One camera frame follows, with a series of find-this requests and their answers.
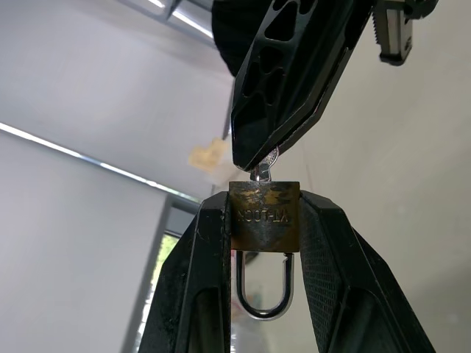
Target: padlock shackle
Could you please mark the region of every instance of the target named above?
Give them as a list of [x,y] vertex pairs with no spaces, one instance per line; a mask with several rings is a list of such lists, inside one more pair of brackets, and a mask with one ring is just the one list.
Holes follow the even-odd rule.
[[260,321],[275,320],[288,311],[293,301],[294,263],[293,254],[285,254],[283,261],[283,295],[280,302],[272,309],[255,309],[247,301],[245,294],[245,252],[235,252],[235,286],[238,300],[249,316]]

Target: textured grip surface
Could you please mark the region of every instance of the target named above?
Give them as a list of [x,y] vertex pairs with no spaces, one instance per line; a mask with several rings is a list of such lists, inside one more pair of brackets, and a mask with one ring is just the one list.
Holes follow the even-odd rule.
[[300,199],[302,277],[319,353],[327,353],[341,304],[341,277],[319,216]]

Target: window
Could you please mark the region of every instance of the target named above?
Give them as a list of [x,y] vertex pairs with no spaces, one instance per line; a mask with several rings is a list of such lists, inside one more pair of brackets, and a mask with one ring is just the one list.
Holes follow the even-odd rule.
[[162,237],[162,243],[160,243],[159,255],[157,256],[157,262],[155,263],[154,273],[152,274],[152,280],[150,282],[149,292],[147,293],[146,302],[144,303],[144,310],[142,312],[141,324],[139,325],[138,334],[135,339],[132,353],[138,353],[139,346],[141,345],[142,335],[144,334],[144,328],[147,322],[147,316],[149,316],[150,304],[152,298],[154,298],[155,287],[157,286],[157,280],[159,278],[160,270],[163,262],[170,255],[171,250],[177,244],[178,237],[175,235],[165,234]]

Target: padlock body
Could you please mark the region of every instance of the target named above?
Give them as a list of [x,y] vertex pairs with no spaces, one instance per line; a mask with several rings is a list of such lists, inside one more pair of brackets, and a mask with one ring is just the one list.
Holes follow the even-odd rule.
[[298,182],[230,182],[229,201],[232,249],[300,250]]

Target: fluorescent light strip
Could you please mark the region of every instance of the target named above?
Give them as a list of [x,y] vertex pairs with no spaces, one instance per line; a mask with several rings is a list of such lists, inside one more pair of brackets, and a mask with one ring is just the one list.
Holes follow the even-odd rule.
[[211,39],[214,39],[213,38],[213,33],[211,31],[208,31],[206,28],[200,26],[195,21],[193,21],[190,18],[183,15],[181,12],[174,11],[174,13],[172,13],[172,15],[175,16],[176,18],[178,18],[179,20],[185,22],[186,24],[192,26],[193,28],[198,29],[202,34],[207,35]]
[[[159,7],[160,9],[163,9],[165,7],[165,5],[162,4],[159,0],[149,0],[149,1],[152,2],[154,5],[156,5],[157,7]],[[175,10],[172,13],[172,15],[175,16],[176,18],[178,18],[180,21],[185,22],[187,25],[192,26],[193,28],[199,30],[202,34],[207,35],[211,39],[214,39],[213,38],[213,33],[211,31],[208,31],[203,26],[200,26],[195,21],[193,21],[190,18],[186,17],[180,11]]]
[[201,200],[196,198],[196,197],[189,196],[186,193],[181,193],[181,192],[176,191],[175,189],[172,189],[172,188],[167,188],[165,185],[159,184],[159,183],[154,182],[152,180],[148,180],[146,178],[143,178],[142,176],[135,175],[133,173],[130,173],[129,171],[124,171],[123,169],[114,167],[114,166],[109,165],[107,163],[103,163],[99,160],[96,160],[95,158],[92,158],[92,157],[86,156],[84,154],[80,154],[78,152],[72,151],[71,149],[66,149],[65,147],[56,145],[55,143],[49,142],[47,140],[43,140],[42,138],[38,138],[38,137],[36,137],[34,135],[31,135],[31,134],[29,134],[25,131],[16,129],[16,128],[8,126],[6,124],[0,123],[0,130],[8,132],[9,134],[14,135],[14,136],[18,136],[19,138],[24,138],[25,140],[30,140],[32,142],[39,143],[40,145],[49,147],[50,149],[55,149],[56,151],[68,154],[69,156],[80,158],[81,160],[84,160],[86,162],[92,163],[92,164],[97,165],[99,167],[105,168],[109,171],[114,171],[115,173],[118,173],[118,174],[120,174],[124,177],[128,177],[128,178],[134,179],[138,182],[142,182],[143,184],[146,184],[148,186],[151,186],[151,187],[156,188],[156,189],[161,190],[161,191],[165,191],[166,193],[170,193],[172,195],[179,196],[182,199],[186,199],[186,200],[196,202],[196,203],[201,203]]

